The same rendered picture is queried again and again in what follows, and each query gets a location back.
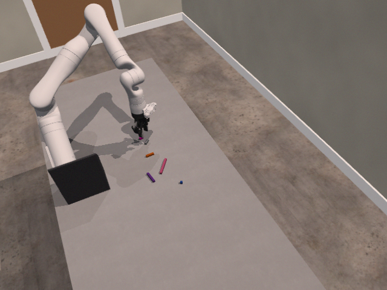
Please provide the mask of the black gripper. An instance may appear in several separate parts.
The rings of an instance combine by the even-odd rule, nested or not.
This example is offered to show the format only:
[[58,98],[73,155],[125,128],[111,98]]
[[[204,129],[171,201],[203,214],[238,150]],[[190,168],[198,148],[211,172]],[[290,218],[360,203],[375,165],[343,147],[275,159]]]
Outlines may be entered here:
[[[132,126],[132,130],[139,135],[139,137],[143,138],[143,132],[142,132],[142,128],[144,129],[144,131],[148,131],[148,122],[149,122],[149,118],[145,118],[144,117],[144,114],[133,114],[131,113],[132,117],[134,118],[134,123],[135,125]],[[140,128],[140,130],[139,130]]]

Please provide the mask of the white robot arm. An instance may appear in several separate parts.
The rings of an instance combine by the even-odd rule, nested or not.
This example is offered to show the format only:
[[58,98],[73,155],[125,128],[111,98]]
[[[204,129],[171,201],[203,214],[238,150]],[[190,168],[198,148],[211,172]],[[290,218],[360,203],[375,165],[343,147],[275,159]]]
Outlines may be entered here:
[[120,75],[120,83],[128,95],[131,112],[144,112],[144,117],[149,118],[157,108],[156,103],[146,104],[143,90],[137,86],[144,82],[145,74],[129,58],[113,32],[104,9],[98,4],[90,4],[84,10],[84,18],[86,23],[81,32],[63,46],[29,95],[52,168],[76,160],[54,95],[62,82],[77,69],[98,36],[116,68],[129,70]]

